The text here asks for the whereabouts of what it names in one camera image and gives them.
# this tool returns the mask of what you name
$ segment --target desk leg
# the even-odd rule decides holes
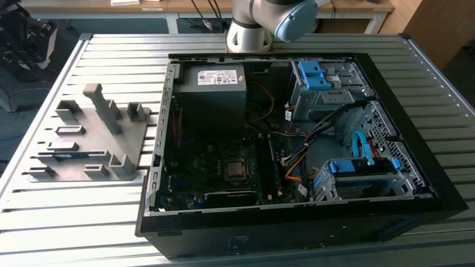
[[[178,32],[178,22],[176,21],[178,17],[177,13],[165,13],[164,18],[166,19],[168,33],[177,34]]]
[[[377,34],[385,20],[386,12],[377,12],[373,15],[365,28],[364,34]]]

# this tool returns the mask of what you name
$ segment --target power supply label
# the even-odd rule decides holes
[[[229,71],[200,71],[198,85],[236,85],[237,72]]]

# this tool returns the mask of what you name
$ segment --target label sticker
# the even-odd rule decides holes
[[[162,11],[162,8],[157,8],[157,7],[144,7],[144,8],[141,8],[141,11]]]
[[[290,111],[285,111],[285,121],[290,121],[292,120],[292,112]]]
[[[229,71],[200,71],[198,85],[236,85],[237,72]]]
[[[306,196],[308,191],[306,191],[306,188],[305,188],[301,184],[298,185],[298,192],[300,192],[304,196]]]

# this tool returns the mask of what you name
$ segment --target wooden desk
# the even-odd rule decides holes
[[[216,0],[225,18],[232,17],[232,0]],[[194,0],[202,16],[213,18],[206,0]],[[138,5],[110,7],[109,0],[22,0],[22,7],[34,18],[77,19],[77,18],[164,18],[168,33],[177,33],[178,18],[198,18],[190,0],[162,0],[161,2],[142,1]],[[377,33],[384,19],[393,11],[388,0],[380,4],[365,0],[334,0],[338,19],[369,19],[364,33]],[[317,18],[330,18],[332,5],[318,8]]]

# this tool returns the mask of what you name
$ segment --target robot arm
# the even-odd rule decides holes
[[[54,48],[55,25],[49,20],[30,18],[18,2],[0,0],[0,66],[19,81],[29,81],[42,79]]]
[[[234,0],[226,47],[234,53],[266,52],[270,33],[294,41],[312,28],[316,15],[313,0]]]

